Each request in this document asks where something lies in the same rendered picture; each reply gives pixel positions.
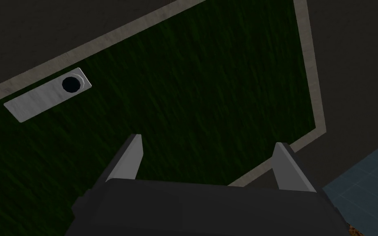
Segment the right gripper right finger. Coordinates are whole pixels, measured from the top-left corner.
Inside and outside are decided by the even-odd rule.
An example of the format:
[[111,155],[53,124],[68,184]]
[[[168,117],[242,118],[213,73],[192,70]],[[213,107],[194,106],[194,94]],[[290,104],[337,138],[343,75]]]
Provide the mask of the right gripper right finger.
[[280,190],[316,192],[295,162],[292,149],[287,143],[276,143],[271,166]]

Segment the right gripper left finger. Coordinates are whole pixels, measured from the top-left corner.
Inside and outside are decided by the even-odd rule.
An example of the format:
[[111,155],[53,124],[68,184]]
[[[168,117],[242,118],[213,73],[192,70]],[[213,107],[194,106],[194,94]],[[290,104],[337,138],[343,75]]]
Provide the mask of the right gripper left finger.
[[104,169],[94,188],[112,178],[135,179],[143,157],[141,134],[131,134]]

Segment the black knob on grey plate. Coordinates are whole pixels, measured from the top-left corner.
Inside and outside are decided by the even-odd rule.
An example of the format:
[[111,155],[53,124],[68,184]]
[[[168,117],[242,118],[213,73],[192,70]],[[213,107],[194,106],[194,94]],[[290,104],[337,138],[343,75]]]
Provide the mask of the black knob on grey plate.
[[5,102],[4,107],[22,123],[91,87],[92,84],[83,71],[75,68]]

